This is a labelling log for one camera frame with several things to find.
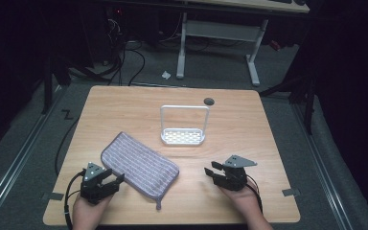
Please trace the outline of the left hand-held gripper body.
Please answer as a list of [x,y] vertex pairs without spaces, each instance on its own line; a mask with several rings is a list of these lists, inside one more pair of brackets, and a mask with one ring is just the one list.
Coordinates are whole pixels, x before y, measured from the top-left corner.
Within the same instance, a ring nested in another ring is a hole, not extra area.
[[100,174],[106,168],[100,167],[95,163],[89,162],[85,170],[82,183],[80,184],[80,196],[89,203],[97,205],[101,200],[110,196],[104,189],[103,183],[100,183]]

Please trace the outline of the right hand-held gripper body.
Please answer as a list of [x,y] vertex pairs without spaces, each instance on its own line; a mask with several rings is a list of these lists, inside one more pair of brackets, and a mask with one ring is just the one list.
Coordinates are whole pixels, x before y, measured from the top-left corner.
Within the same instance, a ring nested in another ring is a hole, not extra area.
[[239,191],[247,185],[247,174],[245,167],[256,166],[255,161],[243,158],[238,155],[230,156],[223,165],[225,181],[214,184],[230,191]]

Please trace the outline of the grey striped cloth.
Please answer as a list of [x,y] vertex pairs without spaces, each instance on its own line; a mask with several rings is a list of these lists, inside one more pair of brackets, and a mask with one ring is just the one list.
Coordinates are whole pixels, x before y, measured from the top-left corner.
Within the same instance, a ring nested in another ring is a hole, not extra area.
[[179,176],[179,167],[169,158],[147,147],[125,132],[120,132],[102,151],[103,165],[137,192],[162,208],[162,199]]

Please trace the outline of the black metal stand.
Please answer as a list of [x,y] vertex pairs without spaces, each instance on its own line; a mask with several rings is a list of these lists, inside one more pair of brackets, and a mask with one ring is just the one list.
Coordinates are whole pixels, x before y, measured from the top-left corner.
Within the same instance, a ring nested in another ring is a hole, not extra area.
[[306,74],[295,78],[288,78],[281,83],[259,93],[261,97],[267,97],[276,92],[289,92],[288,101],[291,104],[304,104],[303,126],[309,135],[311,131],[311,119],[314,111],[316,75]]
[[53,103],[53,79],[61,86],[69,86],[71,78],[64,60],[56,54],[50,54],[43,66],[44,101],[43,114],[47,114]]

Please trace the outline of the metal floor rail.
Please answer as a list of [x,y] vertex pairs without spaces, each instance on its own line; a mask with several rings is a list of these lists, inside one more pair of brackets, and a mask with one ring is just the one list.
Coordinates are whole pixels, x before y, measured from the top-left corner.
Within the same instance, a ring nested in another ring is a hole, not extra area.
[[336,190],[336,187],[321,157],[319,148],[316,145],[312,135],[307,132],[307,129],[303,121],[304,115],[303,115],[303,112],[301,111],[300,106],[292,104],[290,107],[309,145],[310,155],[312,157],[317,176],[320,180],[321,186],[324,190],[325,196],[331,207],[331,210],[333,212],[333,215],[335,217],[339,230],[354,230],[353,225],[351,221],[349,220],[346,210],[342,204],[340,195],[338,191]]
[[11,122],[9,130],[0,142],[0,208],[32,155],[35,142],[54,107],[67,89],[67,86],[57,86],[52,92],[53,101],[47,109],[43,108],[43,90],[38,89],[33,99]]

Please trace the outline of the white desk frame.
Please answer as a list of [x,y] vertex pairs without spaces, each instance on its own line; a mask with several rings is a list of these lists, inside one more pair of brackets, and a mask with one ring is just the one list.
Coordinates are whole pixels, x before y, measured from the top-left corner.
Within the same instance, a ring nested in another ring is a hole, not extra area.
[[[304,0],[176,0],[183,7],[218,7],[222,10],[253,10],[262,13],[285,13],[286,15],[306,15],[310,8]],[[185,76],[186,40],[188,36],[251,42],[253,47],[245,55],[249,76],[254,86],[260,85],[255,58],[260,49],[269,19],[264,16],[258,25],[235,22],[215,22],[209,19],[189,19],[183,12],[181,17],[180,50],[178,53],[176,77]]]

